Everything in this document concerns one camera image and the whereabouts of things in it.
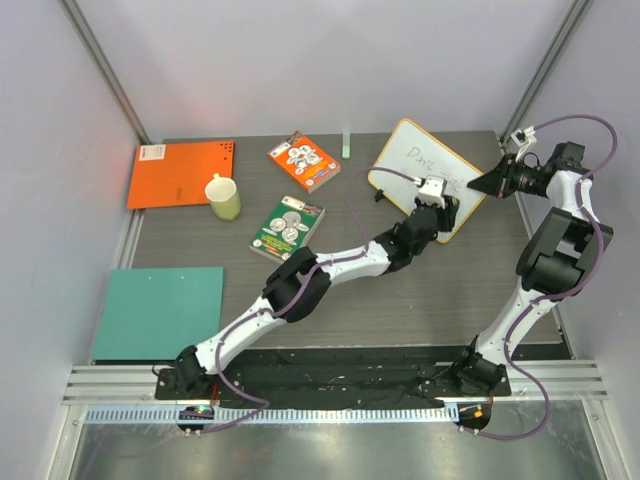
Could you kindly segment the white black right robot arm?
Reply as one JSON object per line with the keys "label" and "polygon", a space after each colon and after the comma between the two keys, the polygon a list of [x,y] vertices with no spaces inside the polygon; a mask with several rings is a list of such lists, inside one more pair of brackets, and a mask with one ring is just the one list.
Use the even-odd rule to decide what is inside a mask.
{"label": "white black right robot arm", "polygon": [[583,289],[612,240],[612,228],[599,222],[591,206],[584,151],[579,144],[559,143],[536,167],[509,153],[468,184],[496,198],[515,192],[547,198],[551,208],[517,262],[518,283],[509,301],[452,366],[453,386],[465,396],[485,396],[505,380],[517,345],[557,303]]}

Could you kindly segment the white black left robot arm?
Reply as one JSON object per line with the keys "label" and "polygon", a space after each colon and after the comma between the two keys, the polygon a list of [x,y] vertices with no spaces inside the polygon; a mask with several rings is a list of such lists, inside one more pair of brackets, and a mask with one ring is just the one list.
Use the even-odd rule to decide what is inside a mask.
{"label": "white black left robot arm", "polygon": [[267,279],[254,303],[213,337],[183,349],[174,362],[179,388],[190,398],[205,397],[213,377],[276,327],[305,319],[333,286],[394,273],[411,264],[440,233],[453,230],[459,200],[444,195],[416,201],[403,221],[366,244],[329,254],[308,247],[296,251]]}

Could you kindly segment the yellow framed whiteboard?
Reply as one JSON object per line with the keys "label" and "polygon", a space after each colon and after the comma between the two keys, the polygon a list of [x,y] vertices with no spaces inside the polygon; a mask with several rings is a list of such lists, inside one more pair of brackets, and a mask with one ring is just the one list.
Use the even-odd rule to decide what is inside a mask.
{"label": "yellow framed whiteboard", "polygon": [[456,222],[450,233],[441,233],[437,241],[448,243],[485,195],[470,189],[468,183],[483,172],[436,139],[414,121],[402,119],[382,149],[374,168],[368,174],[369,183],[382,191],[385,198],[405,214],[415,209],[414,199],[418,187],[412,186],[405,176],[439,177],[446,181],[445,193],[459,200]]}

